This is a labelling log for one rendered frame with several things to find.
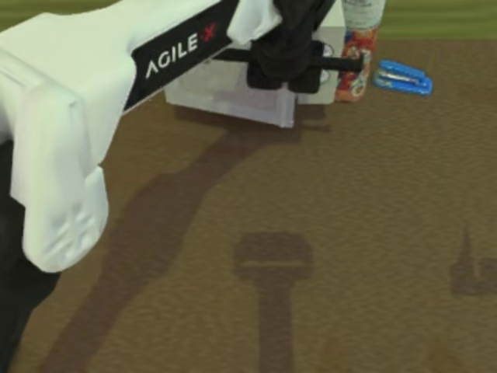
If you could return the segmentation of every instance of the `white logo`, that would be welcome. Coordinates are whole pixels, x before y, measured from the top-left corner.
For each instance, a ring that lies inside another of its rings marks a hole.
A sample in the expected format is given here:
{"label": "white logo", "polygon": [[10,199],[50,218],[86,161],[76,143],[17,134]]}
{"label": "white logo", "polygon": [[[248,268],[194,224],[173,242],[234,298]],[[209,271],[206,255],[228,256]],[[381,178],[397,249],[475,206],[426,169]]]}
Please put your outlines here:
{"label": "white logo", "polygon": [[194,50],[198,48],[198,33],[193,33],[189,36],[186,42],[180,41],[176,45],[173,45],[166,51],[163,51],[156,60],[152,60],[148,63],[146,79],[149,79],[153,74],[159,73],[161,70],[167,68],[170,64],[174,64],[178,60],[181,60]]}

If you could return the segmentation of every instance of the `green surface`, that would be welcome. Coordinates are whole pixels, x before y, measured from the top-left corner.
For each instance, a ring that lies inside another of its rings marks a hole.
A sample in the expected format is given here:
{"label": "green surface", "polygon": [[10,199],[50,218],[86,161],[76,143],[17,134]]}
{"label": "green surface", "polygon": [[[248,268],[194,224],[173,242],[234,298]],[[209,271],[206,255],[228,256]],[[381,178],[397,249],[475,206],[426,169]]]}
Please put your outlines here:
{"label": "green surface", "polygon": [[[0,30],[40,12],[84,12],[113,0],[0,0]],[[495,39],[496,0],[387,0],[387,39]]]}

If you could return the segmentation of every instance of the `blue plastic object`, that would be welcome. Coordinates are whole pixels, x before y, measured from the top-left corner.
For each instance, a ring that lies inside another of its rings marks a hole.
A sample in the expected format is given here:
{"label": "blue plastic object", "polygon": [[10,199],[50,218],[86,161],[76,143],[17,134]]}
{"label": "blue plastic object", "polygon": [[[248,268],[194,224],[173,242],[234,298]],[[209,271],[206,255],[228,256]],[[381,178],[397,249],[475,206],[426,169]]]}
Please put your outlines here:
{"label": "blue plastic object", "polygon": [[376,87],[429,96],[433,82],[424,71],[395,61],[381,60],[373,76]]}

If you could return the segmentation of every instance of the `brown table surface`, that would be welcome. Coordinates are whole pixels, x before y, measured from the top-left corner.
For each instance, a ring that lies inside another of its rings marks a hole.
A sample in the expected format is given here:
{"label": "brown table surface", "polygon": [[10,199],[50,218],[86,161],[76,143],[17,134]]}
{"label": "brown table surface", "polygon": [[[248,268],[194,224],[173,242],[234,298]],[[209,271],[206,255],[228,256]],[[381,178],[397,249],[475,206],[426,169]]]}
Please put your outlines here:
{"label": "brown table surface", "polygon": [[126,116],[106,234],[12,373],[497,371],[497,42],[377,56],[433,95],[371,87],[292,131],[161,96]]}

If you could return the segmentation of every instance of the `blue stapler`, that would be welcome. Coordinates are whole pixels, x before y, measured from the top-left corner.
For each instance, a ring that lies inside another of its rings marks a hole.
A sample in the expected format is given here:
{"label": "blue stapler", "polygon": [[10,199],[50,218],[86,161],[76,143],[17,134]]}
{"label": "blue stapler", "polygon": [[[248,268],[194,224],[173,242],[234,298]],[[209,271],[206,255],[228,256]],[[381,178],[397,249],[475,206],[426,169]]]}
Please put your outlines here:
{"label": "blue stapler", "polygon": [[381,60],[373,75],[376,87],[428,96],[433,90],[432,80],[426,74],[395,61]]}

